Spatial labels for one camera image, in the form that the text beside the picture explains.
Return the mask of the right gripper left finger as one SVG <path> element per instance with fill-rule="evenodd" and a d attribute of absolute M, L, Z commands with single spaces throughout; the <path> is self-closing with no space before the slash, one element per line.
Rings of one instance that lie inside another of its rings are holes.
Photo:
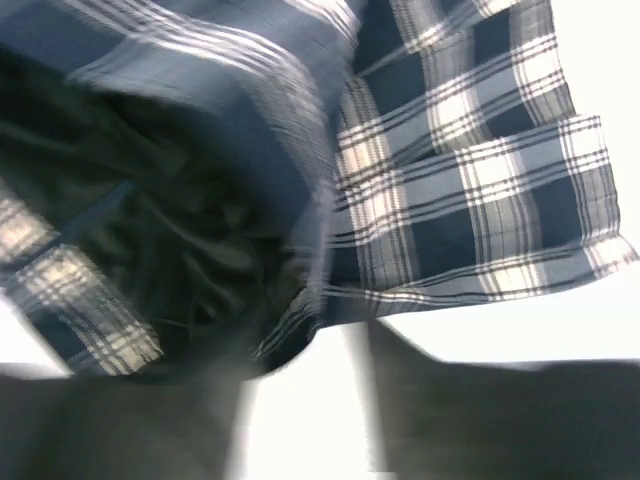
<path fill-rule="evenodd" d="M 248 353 L 127 377 L 1 368 L 4 479 L 224 479 Z"/>

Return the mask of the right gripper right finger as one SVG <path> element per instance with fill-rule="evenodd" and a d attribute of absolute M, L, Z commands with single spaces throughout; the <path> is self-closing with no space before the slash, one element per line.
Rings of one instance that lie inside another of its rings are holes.
<path fill-rule="evenodd" d="M 639 368 L 445 363 L 382 323 L 356 330 L 374 444 L 399 479 L 635 479 Z"/>

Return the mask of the navy plaid pleated skirt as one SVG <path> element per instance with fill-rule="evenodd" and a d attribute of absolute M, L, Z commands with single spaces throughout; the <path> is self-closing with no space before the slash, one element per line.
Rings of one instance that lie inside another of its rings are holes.
<path fill-rule="evenodd" d="M 1 287 L 69 371 L 636 264 L 547 1 L 5 1 Z"/>

